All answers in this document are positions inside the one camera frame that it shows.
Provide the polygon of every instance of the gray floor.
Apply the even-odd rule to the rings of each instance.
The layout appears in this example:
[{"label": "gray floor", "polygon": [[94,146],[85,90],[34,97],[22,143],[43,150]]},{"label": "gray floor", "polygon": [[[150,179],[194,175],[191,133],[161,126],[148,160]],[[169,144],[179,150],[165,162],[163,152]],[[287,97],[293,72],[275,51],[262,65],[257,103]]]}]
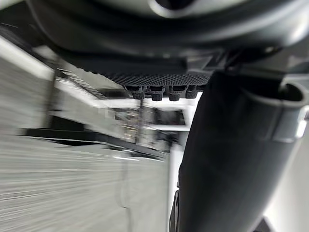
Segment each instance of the gray floor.
[{"label": "gray floor", "polygon": [[[166,231],[167,162],[17,136],[40,126],[47,84],[0,60],[0,232]],[[72,108],[67,117],[87,114]]]}]

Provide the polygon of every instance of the white wall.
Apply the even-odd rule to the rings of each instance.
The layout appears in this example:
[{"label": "white wall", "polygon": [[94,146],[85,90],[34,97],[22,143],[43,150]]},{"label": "white wall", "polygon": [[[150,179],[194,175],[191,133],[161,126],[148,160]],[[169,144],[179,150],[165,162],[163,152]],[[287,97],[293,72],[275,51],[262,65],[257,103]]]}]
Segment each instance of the white wall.
[{"label": "white wall", "polygon": [[265,211],[277,232],[309,231],[309,129]]}]

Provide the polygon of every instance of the textured black panel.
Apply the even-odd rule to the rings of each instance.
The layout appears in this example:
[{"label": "textured black panel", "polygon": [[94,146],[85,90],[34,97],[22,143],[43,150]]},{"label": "textured black panel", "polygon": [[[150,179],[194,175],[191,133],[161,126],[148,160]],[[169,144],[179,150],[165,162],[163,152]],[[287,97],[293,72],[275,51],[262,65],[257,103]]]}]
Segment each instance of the textured black panel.
[{"label": "textured black panel", "polygon": [[134,74],[134,73],[102,73],[105,77],[120,85],[132,86],[182,86],[207,84],[211,72],[189,74]]}]

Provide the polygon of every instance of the white surface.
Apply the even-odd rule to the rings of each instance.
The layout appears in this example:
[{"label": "white surface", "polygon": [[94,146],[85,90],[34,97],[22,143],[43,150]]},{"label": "white surface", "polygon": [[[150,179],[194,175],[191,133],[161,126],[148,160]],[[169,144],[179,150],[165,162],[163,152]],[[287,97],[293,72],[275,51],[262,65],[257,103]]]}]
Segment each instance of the white surface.
[{"label": "white surface", "polygon": [[14,5],[18,2],[20,2],[22,0],[1,0],[0,1],[0,10],[6,8],[6,7],[9,7],[11,5]]}]

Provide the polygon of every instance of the black tube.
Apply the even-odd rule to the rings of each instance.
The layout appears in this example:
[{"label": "black tube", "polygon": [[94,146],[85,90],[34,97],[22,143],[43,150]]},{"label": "black tube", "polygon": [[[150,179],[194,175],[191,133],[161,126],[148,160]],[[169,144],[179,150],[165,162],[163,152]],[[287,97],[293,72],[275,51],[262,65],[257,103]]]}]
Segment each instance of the black tube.
[{"label": "black tube", "polygon": [[199,100],[179,169],[178,231],[253,231],[302,137],[307,103],[294,84],[269,96],[216,74]]}]

